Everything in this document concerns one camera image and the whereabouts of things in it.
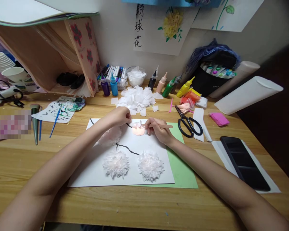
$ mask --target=scissors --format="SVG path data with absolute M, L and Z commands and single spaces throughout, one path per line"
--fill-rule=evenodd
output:
M 178 111 L 178 113 L 179 113 L 179 115 L 180 115 L 180 117 L 181 117 L 181 118 L 178 120 L 178 127 L 179 127 L 180 132 L 181 132 L 183 135 L 185 135 L 186 137 L 188 137 L 188 138 L 192 138 L 192 137 L 194 136 L 194 133 L 195 133 L 196 135 L 202 135 L 203 130 L 202 130 L 202 126 L 200 125 L 200 123 L 198 123 L 198 122 L 197 122 L 196 120 L 194 120 L 192 117 L 187 118 L 187 117 L 181 112 L 181 110 L 178 108 L 177 105 L 175 105 L 175 108 L 176 108 L 176 110 Z M 196 130 L 195 130 L 195 128 L 192 126 L 192 123 L 190 122 L 190 120 L 191 120 L 192 122 L 194 122 L 195 124 L 197 124 L 197 126 L 198 126 L 199 129 L 200 129 L 200 132 L 199 132 L 199 133 L 196 132 Z M 182 130 L 182 128 L 181 128 L 181 121 L 182 121 L 182 123 L 185 125 L 185 127 L 188 129 L 188 131 L 190 132 L 190 135 L 186 134 L 186 133 Z

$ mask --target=pink paint bottle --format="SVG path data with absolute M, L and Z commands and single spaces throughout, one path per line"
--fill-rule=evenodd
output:
M 157 88 L 156 88 L 156 92 L 157 92 L 157 93 L 161 93 L 161 92 L 162 92 L 162 89 L 163 89 L 163 87 L 165 86 L 166 80 L 167 80 L 167 72 L 166 72 L 166 74 L 161 78 L 161 80 L 158 82 L 158 85 L 157 85 Z

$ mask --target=black scissors handle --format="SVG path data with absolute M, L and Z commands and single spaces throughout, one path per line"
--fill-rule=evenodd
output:
M 190 120 L 193 121 L 195 124 L 197 124 L 197 126 L 198 126 L 199 129 L 200 129 L 200 132 L 199 132 L 199 133 L 195 130 L 195 128 L 194 128 L 193 125 L 191 124 Z M 185 127 L 188 129 L 188 131 L 190 132 L 190 135 L 186 134 L 186 133 L 182 130 L 182 128 L 181 128 L 181 121 L 182 121 L 182 123 L 185 125 Z M 194 133 L 195 133 L 196 135 L 202 135 L 202 133 L 203 133 L 203 129 L 202 129 L 202 126 L 200 125 L 200 123 L 198 123 L 196 120 L 194 120 L 194 119 L 191 118 L 191 117 L 190 117 L 190 118 L 182 117 L 181 119 L 179 119 L 179 120 L 178 120 L 178 127 L 179 127 L 180 132 L 181 132 L 184 136 L 186 136 L 186 137 L 188 137 L 188 138 L 192 138 L 192 137 L 194 136 Z

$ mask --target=hand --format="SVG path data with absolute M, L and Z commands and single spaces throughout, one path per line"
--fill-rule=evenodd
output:
M 111 127 L 121 126 L 125 123 L 130 124 L 132 122 L 131 113 L 127 107 L 117 107 L 107 113 L 102 119 Z
M 168 146 L 169 143 L 173 141 L 174 136 L 171 134 L 169 128 L 160 128 L 158 124 L 167 124 L 165 120 L 155 119 L 150 117 L 145 123 L 145 129 L 148 131 L 148 134 L 152 134 L 153 131 L 157 136 L 158 140 Z

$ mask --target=purple paint bottle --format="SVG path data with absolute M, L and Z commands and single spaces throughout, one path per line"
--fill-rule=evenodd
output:
M 108 83 L 107 83 L 107 81 L 106 81 L 106 79 L 105 79 L 103 74 L 102 74 L 102 78 L 101 78 L 101 86 L 102 86 L 104 95 L 105 96 L 109 96 L 110 95 L 109 86 L 108 86 Z

